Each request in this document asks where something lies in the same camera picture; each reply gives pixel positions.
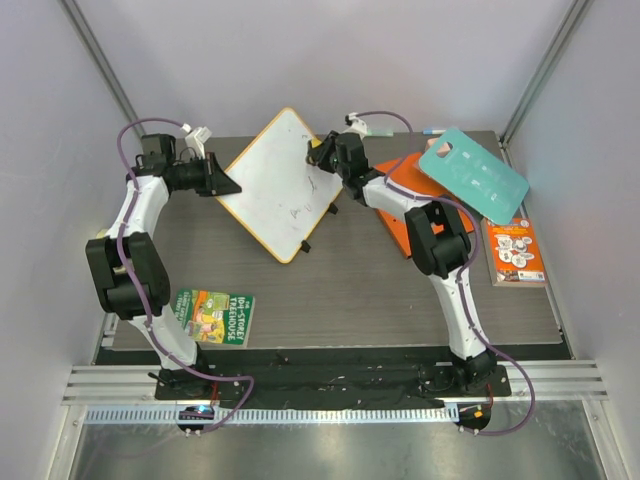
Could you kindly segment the yellow framed whiteboard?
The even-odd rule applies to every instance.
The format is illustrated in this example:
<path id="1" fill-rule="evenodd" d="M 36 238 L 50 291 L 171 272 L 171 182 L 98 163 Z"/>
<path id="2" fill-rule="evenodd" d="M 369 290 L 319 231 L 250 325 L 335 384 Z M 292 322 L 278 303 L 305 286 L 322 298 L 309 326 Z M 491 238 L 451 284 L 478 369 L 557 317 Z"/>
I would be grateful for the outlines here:
<path id="1" fill-rule="evenodd" d="M 338 176 L 306 163 L 315 135 L 283 108 L 226 168 L 241 187 L 219 203 L 280 263 L 288 264 L 342 190 Z"/>

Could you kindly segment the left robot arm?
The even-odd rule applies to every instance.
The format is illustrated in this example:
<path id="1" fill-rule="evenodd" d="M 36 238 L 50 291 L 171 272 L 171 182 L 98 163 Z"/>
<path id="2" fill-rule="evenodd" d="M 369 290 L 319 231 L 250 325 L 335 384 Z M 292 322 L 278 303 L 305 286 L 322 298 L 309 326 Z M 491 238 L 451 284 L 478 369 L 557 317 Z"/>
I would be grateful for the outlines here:
<path id="1" fill-rule="evenodd" d="M 164 206 L 175 191 L 201 197 L 238 194 L 240 186 L 205 149 L 205 127 L 186 130 L 191 156 L 180 159 L 169 134 L 143 136 L 142 152 L 125 165 L 126 197 L 113 225 L 87 242 L 85 253 L 99 303 L 107 313 L 134 325 L 152 345 L 161 369 L 159 386 L 185 398 L 200 399 L 213 375 L 197 342 L 179 324 L 170 305 L 169 275 L 153 242 Z"/>

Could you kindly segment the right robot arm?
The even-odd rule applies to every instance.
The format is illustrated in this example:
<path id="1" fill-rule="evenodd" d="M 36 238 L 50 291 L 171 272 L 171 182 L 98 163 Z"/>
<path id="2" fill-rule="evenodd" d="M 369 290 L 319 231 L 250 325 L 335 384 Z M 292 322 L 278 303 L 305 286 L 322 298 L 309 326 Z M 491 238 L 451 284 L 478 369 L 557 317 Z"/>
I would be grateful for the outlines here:
<path id="1" fill-rule="evenodd" d="M 411 258 L 431 281 L 447 325 L 451 383 L 472 395 L 483 388 L 497 365 L 484 335 L 470 287 L 475 251 L 458 204 L 446 197 L 419 194 L 395 184 L 369 165 L 361 137 L 332 131 L 307 142 L 306 163 L 341 179 L 358 203 L 404 223 Z"/>

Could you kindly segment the green eraser block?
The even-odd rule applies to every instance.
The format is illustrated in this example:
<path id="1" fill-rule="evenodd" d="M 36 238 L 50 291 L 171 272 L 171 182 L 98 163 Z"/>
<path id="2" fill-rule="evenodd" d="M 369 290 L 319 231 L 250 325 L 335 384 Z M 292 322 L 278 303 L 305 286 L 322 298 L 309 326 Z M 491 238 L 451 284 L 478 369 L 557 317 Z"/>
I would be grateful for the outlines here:
<path id="1" fill-rule="evenodd" d="M 366 136 L 368 137 L 393 137 L 394 132 L 388 129 L 368 129 Z"/>

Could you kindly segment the pale yellow mug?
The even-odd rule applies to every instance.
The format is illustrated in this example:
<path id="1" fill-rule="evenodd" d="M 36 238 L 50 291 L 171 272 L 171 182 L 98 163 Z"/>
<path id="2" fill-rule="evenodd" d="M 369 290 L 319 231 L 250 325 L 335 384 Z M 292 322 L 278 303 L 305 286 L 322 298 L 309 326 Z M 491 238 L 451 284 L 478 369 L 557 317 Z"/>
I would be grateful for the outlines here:
<path id="1" fill-rule="evenodd" d="M 102 239 L 103 237 L 107 237 L 107 232 L 108 232 L 107 229 L 101 229 L 96 234 L 96 239 Z M 112 271 L 116 275 L 123 275 L 126 273 L 126 268 L 121 263 L 118 263 L 117 265 L 112 267 Z"/>

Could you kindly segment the green treehouse book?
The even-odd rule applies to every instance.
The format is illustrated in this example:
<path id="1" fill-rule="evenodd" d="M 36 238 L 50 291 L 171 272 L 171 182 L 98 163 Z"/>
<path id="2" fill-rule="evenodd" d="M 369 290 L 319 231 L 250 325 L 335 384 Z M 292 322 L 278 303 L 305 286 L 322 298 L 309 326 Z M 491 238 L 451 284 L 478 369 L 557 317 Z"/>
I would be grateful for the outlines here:
<path id="1" fill-rule="evenodd" d="M 247 346 L 254 310 L 254 296 L 196 289 L 181 289 L 174 306 L 176 318 L 190 338 L 233 348 Z"/>

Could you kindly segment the teal plastic board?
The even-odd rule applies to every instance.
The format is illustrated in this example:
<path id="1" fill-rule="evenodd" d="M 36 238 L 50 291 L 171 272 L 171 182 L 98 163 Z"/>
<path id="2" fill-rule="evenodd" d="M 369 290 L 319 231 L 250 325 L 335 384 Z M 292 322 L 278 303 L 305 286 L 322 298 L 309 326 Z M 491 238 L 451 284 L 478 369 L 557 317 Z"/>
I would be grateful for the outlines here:
<path id="1" fill-rule="evenodd" d="M 529 190 L 522 175 L 456 128 L 437 138 L 418 168 L 498 225 L 511 222 Z"/>

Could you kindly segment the orange paperback book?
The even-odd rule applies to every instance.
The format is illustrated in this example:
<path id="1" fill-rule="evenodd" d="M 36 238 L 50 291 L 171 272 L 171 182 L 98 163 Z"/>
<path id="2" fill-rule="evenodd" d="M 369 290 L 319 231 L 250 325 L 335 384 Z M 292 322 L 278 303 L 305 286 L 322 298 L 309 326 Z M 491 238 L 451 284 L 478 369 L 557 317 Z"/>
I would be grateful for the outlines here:
<path id="1" fill-rule="evenodd" d="M 483 219 L 481 228 L 493 286 L 543 288 L 546 285 L 544 262 L 529 219 L 514 217 L 505 225 Z"/>

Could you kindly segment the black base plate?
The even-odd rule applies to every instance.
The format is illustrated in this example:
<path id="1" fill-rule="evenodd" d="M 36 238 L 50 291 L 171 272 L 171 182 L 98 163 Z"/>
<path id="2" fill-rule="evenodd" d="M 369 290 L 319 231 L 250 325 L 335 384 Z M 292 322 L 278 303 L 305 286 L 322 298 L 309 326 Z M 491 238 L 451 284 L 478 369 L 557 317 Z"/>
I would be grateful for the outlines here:
<path id="1" fill-rule="evenodd" d="M 452 398 L 508 397 L 505 367 L 464 386 L 445 347 L 206 350 L 215 382 L 152 373 L 158 400 L 209 400 L 247 409 L 375 410 L 438 408 Z"/>

